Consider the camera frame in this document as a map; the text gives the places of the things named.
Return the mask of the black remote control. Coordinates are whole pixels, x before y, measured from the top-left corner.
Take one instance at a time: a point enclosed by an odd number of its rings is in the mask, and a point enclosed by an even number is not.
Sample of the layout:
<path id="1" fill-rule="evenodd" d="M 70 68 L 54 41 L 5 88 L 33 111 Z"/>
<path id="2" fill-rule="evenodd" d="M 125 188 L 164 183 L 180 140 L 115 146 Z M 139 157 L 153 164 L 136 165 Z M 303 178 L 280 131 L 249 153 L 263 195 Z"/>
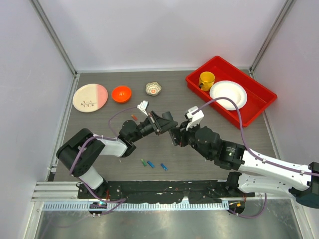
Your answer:
<path id="1" fill-rule="evenodd" d="M 166 120 L 166 121 L 169 121 L 169 122 L 174 121 L 174 120 L 173 120 L 173 117 L 172 117 L 172 115 L 171 115 L 171 112 L 165 112 L 165 113 L 163 113 L 163 114 L 162 114 L 162 118 L 163 118 L 164 120 Z"/>

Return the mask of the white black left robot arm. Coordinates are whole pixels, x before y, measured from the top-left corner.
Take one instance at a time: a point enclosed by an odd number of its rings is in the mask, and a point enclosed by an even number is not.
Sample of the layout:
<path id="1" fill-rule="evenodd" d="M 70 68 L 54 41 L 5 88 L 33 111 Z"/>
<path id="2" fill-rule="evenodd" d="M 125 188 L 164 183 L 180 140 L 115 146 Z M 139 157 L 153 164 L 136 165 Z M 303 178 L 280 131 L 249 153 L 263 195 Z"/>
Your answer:
<path id="1" fill-rule="evenodd" d="M 56 157 L 72 176 L 82 182 L 92 197 L 100 199 L 108 190 L 107 181 L 93 167 L 100 155 L 128 157 L 136 149 L 136 141 L 151 133 L 163 134 L 177 125 L 170 112 L 165 112 L 160 117 L 151 111 L 139 124 L 133 120 L 123 122 L 115 138 L 93 134 L 89 129 L 83 128 L 58 149 Z"/>

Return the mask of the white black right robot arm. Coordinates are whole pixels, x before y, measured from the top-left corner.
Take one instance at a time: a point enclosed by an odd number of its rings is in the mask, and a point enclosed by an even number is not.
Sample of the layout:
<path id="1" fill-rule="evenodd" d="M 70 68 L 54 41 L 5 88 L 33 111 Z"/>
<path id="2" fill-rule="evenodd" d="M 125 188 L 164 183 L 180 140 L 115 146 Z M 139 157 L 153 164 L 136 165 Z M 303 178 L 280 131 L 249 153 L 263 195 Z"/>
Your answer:
<path id="1" fill-rule="evenodd" d="M 190 146 L 205 160 L 229 170 L 225 191 L 229 196 L 243 193 L 287 194 L 306 207 L 319 207 L 319 165 L 290 163 L 258 153 L 246 145 L 225 141 L 208 127 L 187 123 L 170 129 L 174 145 Z"/>

